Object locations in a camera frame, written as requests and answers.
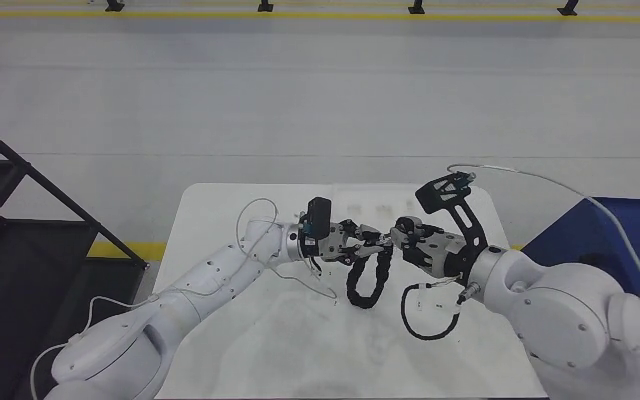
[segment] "gray floor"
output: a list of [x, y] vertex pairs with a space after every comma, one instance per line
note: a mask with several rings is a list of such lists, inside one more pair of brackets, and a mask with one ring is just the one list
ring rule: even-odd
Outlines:
[[[129, 241], [196, 182], [423, 183], [453, 162], [640, 196], [638, 25], [350, 20], [0, 23], [0, 133]], [[578, 200], [480, 173], [511, 243]], [[35, 185], [8, 216], [68, 217]]]

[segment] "wire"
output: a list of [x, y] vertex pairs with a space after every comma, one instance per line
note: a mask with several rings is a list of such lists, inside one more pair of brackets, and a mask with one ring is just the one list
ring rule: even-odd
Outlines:
[[451, 318], [451, 322], [449, 323], [449, 326], [447, 326], [447, 328], [444, 331], [435, 335], [421, 335], [416, 331], [414, 331], [413, 328], [411, 328], [411, 326], [409, 325], [409, 321], [407, 321], [407, 313], [405, 311], [406, 303], [407, 303], [407, 295], [412, 290], [421, 289], [421, 286], [425, 289], [431, 289], [433, 287], [433, 285], [429, 283], [414, 283], [413, 285], [407, 286], [404, 289], [404, 292], [402, 292], [402, 299], [400, 300], [400, 316], [402, 317], [402, 323], [404, 324], [404, 327], [407, 329], [407, 332], [409, 332], [411, 336], [415, 337], [416, 339], [427, 340], [427, 341], [440, 340], [445, 336], [447, 336], [448, 334], [450, 334], [451, 331], [455, 329], [456, 325], [458, 325], [458, 318], [460, 318], [460, 306], [462, 305], [462, 303], [465, 302], [466, 299], [463, 296], [458, 296], [458, 301], [456, 301], [456, 306], [458, 307], [458, 309], [453, 314], [453, 317]]
[[454, 173], [454, 168], [458, 168], [458, 167], [470, 167], [470, 168], [485, 168], [485, 169], [493, 169], [493, 170], [497, 170], [497, 171], [505, 171], [505, 172], [513, 172], [516, 174], [522, 174], [522, 175], [529, 175], [529, 176], [534, 176], [536, 178], [540, 178], [540, 179], [544, 179], [545, 181], [551, 182], [551, 183], [555, 183], [558, 186], [562, 186], [565, 189], [568, 189], [570, 191], [572, 191], [573, 193], [582, 196], [584, 199], [586, 199], [588, 202], [590, 202], [591, 204], [593, 204], [594, 206], [596, 206], [600, 211], [602, 211], [610, 220], [611, 222], [613, 222], [613, 225], [615, 225], [616, 229], [618, 230], [618, 233], [620, 234], [620, 237], [622, 238], [622, 241], [624, 242], [625, 247], [627, 248], [627, 251], [629, 251], [629, 254], [631, 255], [631, 259], [633, 260], [633, 262], [636, 264], [636, 267], [640, 270], [640, 258], [638, 258], [638, 254], [636, 253], [635, 249], [633, 248], [633, 245], [631, 244], [631, 241], [629, 240], [629, 237], [627, 236], [627, 232], [624, 230], [624, 227], [622, 226], [622, 223], [620, 223], [620, 221], [618, 220], [618, 218], [616, 218], [615, 215], [613, 215], [613, 213], [611, 211], [609, 211], [609, 209], [607, 207], [605, 207], [604, 205], [602, 205], [602, 203], [600, 203], [598, 200], [594, 199], [591, 196], [588, 196], [584, 193], [582, 193], [579, 190], [576, 190], [574, 188], [572, 188], [569, 185], [566, 185], [560, 181], [557, 181], [553, 178], [549, 178], [548, 176], [544, 176], [541, 174], [536, 174], [534, 172], [526, 172], [526, 171], [520, 171], [514, 168], [508, 168], [508, 167], [500, 167], [500, 166], [496, 166], [496, 165], [481, 165], [481, 164], [466, 164], [466, 163], [461, 163], [461, 164], [451, 164], [447, 167], [447, 171]]
[[[269, 227], [264, 231], [264, 233], [262, 233], [262, 235], [260, 235], [260, 237], [258, 237], [258, 240], [255, 241], [255, 243], [249, 248], [249, 251], [245, 251], [243, 245], [240, 243], [240, 219], [242, 218], [242, 215], [244, 214], [244, 212], [247, 210], [247, 208], [249, 208], [252, 204], [257, 203], [258, 201], [266, 201], [268, 203], [271, 203], [271, 205], [273, 206], [273, 219], [270, 221], [270, 225]], [[238, 269], [236, 269], [234, 271], [233, 274], [231, 274], [231, 276], [229, 277], [229, 279], [233, 278], [234, 276], [236, 276], [236, 274], [242, 269], [242, 267], [247, 263], [247, 260], [249, 260], [249, 258], [251, 258], [251, 253], [253, 252], [253, 249], [258, 245], [258, 243], [260, 243], [260, 241], [267, 235], [267, 233], [269, 233], [269, 231], [271, 230], [271, 228], [276, 225], [279, 226], [279, 224], [276, 223], [276, 219], [278, 218], [278, 215], [280, 214], [280, 211], [278, 210], [278, 206], [276, 205], [276, 203], [273, 202], [273, 200], [271, 199], [267, 199], [266, 197], [258, 197], [257, 199], [253, 199], [251, 200], [249, 203], [247, 203], [242, 210], [240, 211], [240, 213], [238, 214], [238, 218], [236, 218], [236, 231], [235, 231], [235, 236], [236, 236], [236, 245], [238, 246], [238, 249], [242, 252], [242, 254], [244, 254], [246, 257], [244, 258], [244, 260], [242, 261], [242, 264], [240, 264], [240, 266], [238, 267]], [[269, 268], [265, 263], [263, 263], [260, 260], [257, 260], [260, 264], [262, 264], [265, 268]], [[209, 293], [202, 293], [202, 292], [196, 292], [195, 290], [191, 290], [191, 289], [184, 289], [184, 288], [174, 288], [174, 289], [169, 289], [166, 292], [180, 292], [180, 293], [191, 293], [194, 294], [196, 296], [203, 296], [203, 297], [207, 297], [207, 296], [212, 296], [216, 293], [218, 293], [220, 291], [220, 289], [222, 289], [223, 286], [218, 287], [216, 290], [214, 290], [213, 292], [209, 292]]]
[[284, 279], [286, 281], [288, 281], [288, 280], [298, 281], [302, 286], [306, 287], [307, 289], [311, 290], [312, 292], [316, 292], [319, 295], [324, 296], [326, 298], [329, 298], [331, 300], [336, 300], [338, 298], [338, 295], [336, 294], [336, 292], [334, 292], [333, 289], [331, 289], [330, 287], [327, 287], [327, 289], [331, 292], [331, 295], [328, 295], [326, 293], [322, 293], [321, 291], [312, 288], [311, 286], [309, 286], [306, 283], [302, 282], [300, 279], [296, 278], [295, 276], [280, 275], [280, 273], [278, 271], [276, 271], [275, 268], [269, 268], [269, 269], [271, 271], [273, 271], [273, 273], [276, 274], [280, 279]]
[[[267, 230], [262, 234], [262, 236], [260, 236], [258, 238], [258, 240], [253, 244], [253, 246], [251, 246], [251, 249], [249, 249], [249, 252], [245, 252], [242, 248], [242, 245], [240, 244], [240, 233], [239, 233], [239, 226], [240, 226], [240, 218], [242, 218], [242, 214], [244, 214], [244, 212], [247, 210], [247, 208], [249, 208], [249, 206], [251, 206], [253, 203], [256, 203], [258, 201], [266, 201], [271, 203], [271, 205], [273, 206], [273, 219], [271, 220], [271, 225], [269, 226], [269, 228], [267, 228]], [[257, 199], [254, 199], [252, 201], [250, 201], [246, 206], [244, 206], [244, 208], [242, 209], [242, 211], [240, 211], [240, 214], [238, 214], [238, 218], [236, 219], [236, 244], [238, 245], [238, 248], [240, 249], [240, 251], [242, 251], [244, 254], [247, 255], [247, 258], [245, 258], [245, 261], [242, 263], [242, 265], [240, 265], [240, 267], [242, 267], [244, 265], [244, 263], [247, 262], [247, 259], [249, 259], [251, 252], [253, 251], [253, 248], [260, 242], [260, 240], [262, 240], [262, 238], [269, 232], [269, 230], [271, 229], [271, 227], [273, 225], [279, 225], [276, 223], [276, 219], [278, 218], [279, 215], [279, 210], [278, 210], [278, 206], [276, 205], [276, 203], [273, 202], [273, 200], [268, 199], [266, 197], [259, 197]], [[326, 293], [323, 293], [319, 290], [316, 290], [314, 288], [312, 288], [311, 286], [307, 285], [306, 283], [304, 283], [303, 281], [301, 281], [300, 279], [296, 278], [295, 276], [286, 276], [286, 275], [281, 275], [278, 271], [276, 271], [275, 268], [267, 265], [267, 263], [262, 262], [261, 260], [257, 260], [260, 264], [262, 264], [265, 269], [269, 269], [271, 271], [273, 271], [274, 274], [276, 274], [280, 279], [284, 279], [284, 280], [294, 280], [299, 282], [302, 286], [306, 287], [307, 289], [321, 295], [324, 297], [327, 297], [329, 299], [335, 300], [338, 298], [338, 295], [336, 294], [336, 292], [333, 291], [333, 289], [331, 289], [330, 287], [327, 287], [327, 289], [331, 292], [331, 295], [328, 295]], [[313, 275], [314, 278], [318, 279], [318, 276], [316, 274], [316, 272], [313, 270], [313, 268], [307, 263], [306, 258], [302, 259], [302, 262], [304, 262], [304, 264], [307, 266], [307, 268], [309, 269], [309, 271], [311, 272], [311, 274]]]
[[96, 300], [104, 300], [104, 301], [108, 301], [110, 303], [113, 304], [117, 304], [119, 306], [122, 307], [129, 307], [129, 308], [137, 308], [140, 306], [143, 306], [147, 303], [152, 303], [156, 300], [158, 300], [160, 298], [160, 296], [158, 296], [156, 293], [153, 293], [151, 296], [149, 296], [145, 301], [142, 301], [140, 303], [136, 303], [136, 304], [126, 304], [126, 303], [122, 303], [118, 300], [114, 300], [114, 299], [110, 299], [108, 297], [104, 297], [104, 296], [96, 296], [93, 299], [91, 299], [91, 301], [89, 302], [89, 318], [87, 319], [87, 325], [85, 325], [84, 329], [82, 330], [82, 332], [80, 332], [80, 335], [84, 335], [84, 333], [89, 329], [89, 327], [91, 326], [91, 320], [93, 319], [93, 303]]
[[38, 358], [36, 358], [36, 360], [33, 362], [33, 365], [31, 366], [31, 372], [29, 373], [29, 386], [31, 387], [31, 397], [33, 397], [33, 400], [38, 400], [38, 395], [36, 394], [36, 383], [35, 383], [36, 366], [38, 365], [38, 363], [40, 362], [42, 357], [45, 356], [45, 354], [47, 354], [48, 352], [50, 352], [52, 350], [64, 347], [66, 345], [67, 344], [64, 343], [64, 344], [59, 344], [59, 345], [56, 345], [56, 346], [49, 347], [48, 349], [46, 349], [45, 351], [40, 353]]
[[[82, 330], [82, 332], [79, 333], [79, 335], [80, 336], [84, 335], [87, 332], [87, 330], [89, 330], [89, 327], [91, 326], [91, 320], [93, 319], [93, 304], [95, 303], [96, 300], [104, 300], [104, 301], [108, 301], [110, 303], [117, 304], [119, 306], [129, 307], [129, 308], [136, 308], [136, 307], [140, 307], [142, 305], [145, 305], [147, 303], [152, 303], [152, 302], [158, 300], [159, 298], [160, 298], [160, 296], [158, 296], [157, 294], [154, 293], [151, 296], [149, 296], [149, 298], [147, 298], [145, 301], [142, 301], [140, 303], [126, 304], [126, 303], [122, 303], [122, 302], [120, 302], [118, 300], [111, 299], [109, 297], [96, 296], [96, 297], [92, 298], [91, 301], [89, 301], [89, 317], [87, 318], [87, 324], [84, 326], [84, 329]], [[42, 357], [45, 356], [45, 354], [47, 354], [48, 352], [50, 352], [52, 350], [55, 350], [55, 349], [58, 349], [58, 348], [61, 348], [61, 347], [65, 347], [66, 345], [67, 345], [67, 343], [63, 343], [63, 344], [59, 344], [59, 345], [56, 345], [56, 346], [49, 347], [48, 349], [46, 349], [45, 351], [40, 353], [40, 355], [33, 362], [33, 365], [31, 366], [31, 372], [29, 374], [29, 386], [31, 388], [31, 397], [33, 398], [33, 400], [38, 400], [38, 396], [36, 394], [36, 384], [35, 384], [36, 366], [38, 365], [38, 363], [40, 362]]]

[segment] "white table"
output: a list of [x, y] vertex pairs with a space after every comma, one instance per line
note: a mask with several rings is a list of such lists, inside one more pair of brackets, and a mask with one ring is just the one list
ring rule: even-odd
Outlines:
[[[417, 215], [458, 232], [446, 212], [427, 216], [413, 185], [196, 184], [182, 197], [154, 290], [234, 240], [235, 220], [256, 197], [278, 204], [280, 220], [295, 220], [315, 196], [332, 199], [332, 220], [388, 231], [397, 217]], [[474, 188], [468, 202], [490, 243], [508, 242], [490, 196]], [[256, 204], [243, 217], [272, 215]], [[372, 257], [358, 289], [374, 287]], [[319, 290], [328, 285], [337, 302], [295, 281], [265, 273], [238, 298], [200, 324], [181, 344], [158, 398], [425, 398], [544, 396], [524, 349], [507, 321], [474, 301], [465, 303], [458, 327], [446, 338], [423, 342], [400, 318], [400, 295], [409, 284], [431, 279], [394, 253], [390, 278], [373, 309], [346, 298], [347, 267], [326, 264], [322, 282], [301, 263], [283, 265]], [[436, 333], [449, 323], [460, 287], [421, 291], [407, 301], [418, 332]]]

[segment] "metal post base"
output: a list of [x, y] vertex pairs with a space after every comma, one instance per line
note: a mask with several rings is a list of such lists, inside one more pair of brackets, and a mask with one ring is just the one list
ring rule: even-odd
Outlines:
[[120, 12], [124, 8], [123, 3], [118, 3], [117, 1], [109, 2], [109, 7], [105, 9], [106, 12]]
[[409, 8], [409, 14], [424, 14], [424, 8], [422, 6], [411, 6]]
[[558, 12], [562, 15], [564, 15], [565, 17], [568, 16], [576, 16], [578, 15], [577, 12], [573, 11], [573, 10], [567, 10], [566, 8], [562, 7], [562, 8], [558, 8]]
[[258, 6], [258, 12], [271, 12], [273, 11], [273, 4], [260, 3]]

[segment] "robotic arm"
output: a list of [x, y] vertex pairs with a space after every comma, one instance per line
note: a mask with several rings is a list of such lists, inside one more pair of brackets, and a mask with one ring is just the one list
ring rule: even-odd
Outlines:
[[[458, 172], [416, 192], [427, 213], [447, 210], [463, 236], [399, 218], [391, 238], [403, 259], [435, 278], [455, 278], [464, 287], [458, 304], [473, 298], [503, 315], [550, 398], [640, 398], [640, 299], [592, 266], [543, 267], [522, 252], [489, 246], [464, 200], [473, 178]], [[412, 335], [433, 340], [403, 321]]]
[[[312, 257], [364, 265], [370, 254], [383, 249], [391, 258], [390, 241], [384, 248], [375, 246], [381, 237], [375, 229], [350, 220], [332, 223], [330, 216], [331, 201], [318, 197], [309, 202], [298, 223], [251, 220], [239, 243], [211, 254], [146, 304], [69, 339], [51, 370], [59, 385], [45, 399], [152, 399], [182, 340], [255, 282], [266, 267]], [[347, 246], [349, 238], [364, 240], [366, 247]]]

